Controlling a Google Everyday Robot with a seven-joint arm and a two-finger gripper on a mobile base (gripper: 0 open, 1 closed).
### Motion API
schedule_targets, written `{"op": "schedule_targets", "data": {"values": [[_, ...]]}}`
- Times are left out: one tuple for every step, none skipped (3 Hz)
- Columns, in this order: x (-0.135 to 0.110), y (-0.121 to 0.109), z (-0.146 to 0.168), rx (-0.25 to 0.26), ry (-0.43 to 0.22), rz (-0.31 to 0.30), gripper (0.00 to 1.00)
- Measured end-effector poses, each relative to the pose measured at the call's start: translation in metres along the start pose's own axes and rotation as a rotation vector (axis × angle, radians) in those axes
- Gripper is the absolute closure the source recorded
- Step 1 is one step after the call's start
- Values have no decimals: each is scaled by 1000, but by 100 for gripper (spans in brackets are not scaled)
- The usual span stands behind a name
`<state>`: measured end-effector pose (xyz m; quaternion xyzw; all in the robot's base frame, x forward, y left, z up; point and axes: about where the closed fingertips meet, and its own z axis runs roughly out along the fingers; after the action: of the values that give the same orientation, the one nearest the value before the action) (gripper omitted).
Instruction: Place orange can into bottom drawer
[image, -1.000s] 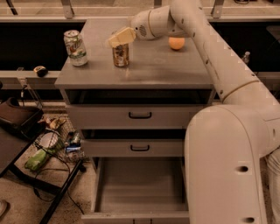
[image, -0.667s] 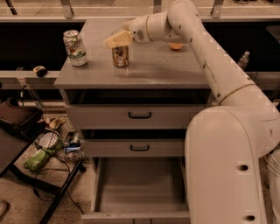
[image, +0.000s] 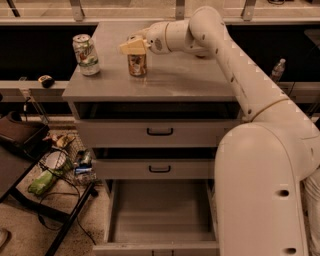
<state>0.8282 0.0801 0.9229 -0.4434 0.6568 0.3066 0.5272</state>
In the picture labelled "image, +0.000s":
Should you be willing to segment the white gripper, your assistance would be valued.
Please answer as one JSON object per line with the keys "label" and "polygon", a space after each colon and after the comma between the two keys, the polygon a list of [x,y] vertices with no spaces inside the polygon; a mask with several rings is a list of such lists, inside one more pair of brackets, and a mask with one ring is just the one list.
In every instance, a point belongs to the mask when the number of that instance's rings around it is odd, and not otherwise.
{"label": "white gripper", "polygon": [[170,52],[166,42],[168,22],[157,22],[150,27],[135,31],[128,36],[129,41],[119,46],[122,54],[144,55],[148,50],[154,54]]}

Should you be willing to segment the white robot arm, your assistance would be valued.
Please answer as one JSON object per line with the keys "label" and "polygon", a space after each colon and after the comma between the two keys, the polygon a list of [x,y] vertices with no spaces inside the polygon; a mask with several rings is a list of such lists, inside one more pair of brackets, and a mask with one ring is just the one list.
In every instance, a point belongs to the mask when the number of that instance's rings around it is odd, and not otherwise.
{"label": "white robot arm", "polygon": [[231,38],[219,12],[133,33],[123,54],[213,55],[245,116],[215,158],[221,256],[309,256],[300,183],[320,166],[320,132]]}

